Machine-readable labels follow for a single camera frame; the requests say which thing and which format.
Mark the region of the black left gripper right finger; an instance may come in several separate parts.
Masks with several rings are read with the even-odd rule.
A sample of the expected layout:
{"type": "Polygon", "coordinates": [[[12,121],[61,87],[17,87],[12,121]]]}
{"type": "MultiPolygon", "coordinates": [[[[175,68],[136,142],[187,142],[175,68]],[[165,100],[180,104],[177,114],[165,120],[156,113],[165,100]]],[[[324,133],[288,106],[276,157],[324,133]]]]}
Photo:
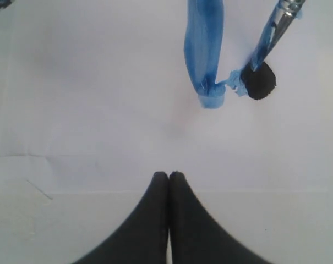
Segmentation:
{"type": "Polygon", "coordinates": [[[173,263],[268,263],[215,221],[182,172],[169,177],[168,224],[173,263]]]}

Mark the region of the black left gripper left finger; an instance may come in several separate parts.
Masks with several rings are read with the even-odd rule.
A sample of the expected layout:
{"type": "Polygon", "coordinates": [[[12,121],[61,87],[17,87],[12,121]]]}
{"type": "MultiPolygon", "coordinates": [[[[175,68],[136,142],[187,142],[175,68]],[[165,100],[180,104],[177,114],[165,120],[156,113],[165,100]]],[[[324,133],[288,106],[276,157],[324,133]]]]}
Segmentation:
{"type": "Polygon", "coordinates": [[[156,172],[124,222],[76,263],[166,263],[167,244],[168,175],[156,172]]]}

